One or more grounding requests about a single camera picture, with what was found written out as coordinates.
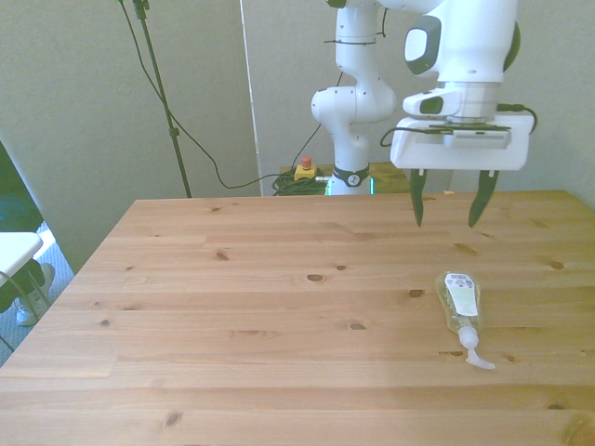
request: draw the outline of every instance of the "gripper jaw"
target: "gripper jaw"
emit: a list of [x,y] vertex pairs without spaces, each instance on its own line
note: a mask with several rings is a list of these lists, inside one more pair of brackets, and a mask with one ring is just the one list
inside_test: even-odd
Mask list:
[[[477,190],[475,200],[469,210],[469,227],[473,228],[479,221],[483,214],[483,211],[490,203],[494,190],[496,189],[496,183],[498,181],[497,171],[483,170],[480,173],[480,184]],[[413,211],[416,216],[416,223],[421,227],[421,222],[424,217],[424,202],[423,202],[423,191],[426,185],[426,179],[428,177],[428,170],[415,169],[411,171],[410,182],[410,193],[411,203],[413,205]]]

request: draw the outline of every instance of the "bottle label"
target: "bottle label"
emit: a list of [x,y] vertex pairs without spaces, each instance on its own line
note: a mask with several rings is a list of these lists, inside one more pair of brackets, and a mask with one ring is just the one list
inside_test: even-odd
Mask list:
[[479,316],[475,302],[475,283],[467,274],[447,274],[446,288],[453,297],[455,310],[461,316]]

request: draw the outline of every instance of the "plastic bottle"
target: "plastic bottle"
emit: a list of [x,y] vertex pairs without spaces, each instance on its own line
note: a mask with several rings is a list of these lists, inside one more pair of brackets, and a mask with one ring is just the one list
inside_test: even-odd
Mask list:
[[478,331],[482,328],[480,285],[466,272],[445,272],[436,279],[436,291],[446,313],[448,328],[458,334],[467,349],[467,362],[482,369],[495,369],[491,362],[477,356]]

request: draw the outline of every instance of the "black stand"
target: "black stand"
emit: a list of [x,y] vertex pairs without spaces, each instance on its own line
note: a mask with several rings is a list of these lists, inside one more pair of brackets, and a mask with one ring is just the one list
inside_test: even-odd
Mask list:
[[134,3],[134,9],[137,13],[137,17],[142,24],[142,31],[145,33],[145,39],[147,41],[147,47],[149,48],[149,54],[151,54],[151,62],[152,68],[155,71],[155,78],[157,80],[157,85],[159,86],[159,94],[161,96],[161,101],[164,104],[165,109],[165,116],[167,117],[167,124],[169,125],[169,136],[171,137],[174,143],[174,150],[176,151],[176,157],[178,158],[178,166],[179,172],[182,175],[182,181],[184,182],[184,189],[186,190],[186,196],[188,198],[192,198],[192,193],[190,191],[190,185],[188,184],[188,177],[186,176],[186,169],[184,167],[184,162],[182,161],[182,154],[179,149],[178,143],[178,136],[179,130],[174,127],[174,124],[171,119],[171,111],[169,111],[169,107],[167,106],[167,99],[165,98],[165,90],[164,85],[161,82],[161,75],[159,74],[159,68],[157,67],[157,59],[155,58],[155,53],[152,49],[151,37],[149,36],[149,29],[147,28],[147,15],[145,14],[145,10],[149,9],[149,2],[148,0],[132,0]]

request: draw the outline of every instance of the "wall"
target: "wall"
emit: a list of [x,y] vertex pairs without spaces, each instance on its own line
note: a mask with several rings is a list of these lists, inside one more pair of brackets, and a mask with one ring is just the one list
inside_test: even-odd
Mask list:
[[502,190],[562,189],[595,210],[595,4],[522,0],[522,49],[503,99],[539,115],[527,166],[506,173]]
[[[240,12],[238,0],[147,12],[170,107],[231,184],[257,176]],[[0,140],[77,270],[134,200],[185,196],[163,107],[117,2],[2,2],[0,17]],[[180,144],[194,196],[258,194],[223,189]]]
[[[258,139],[261,174],[278,173],[290,165],[316,129],[311,115],[311,98],[319,89],[335,85],[340,71],[335,63],[337,10],[324,0],[275,2],[243,1],[250,85]],[[391,11],[387,16],[387,38],[379,36],[378,64],[386,82],[393,87],[399,102],[434,85],[409,72],[403,60],[403,42],[417,15]],[[382,14],[378,15],[379,23]],[[344,76],[342,85],[354,85]],[[390,149],[379,146],[384,133],[404,117],[398,111],[392,119],[374,125],[354,125],[371,143],[372,162],[388,161]],[[321,128],[304,151],[317,164],[331,164],[333,143]],[[450,182],[449,172],[433,172],[427,190],[443,190]],[[271,182],[263,182],[265,194]]]

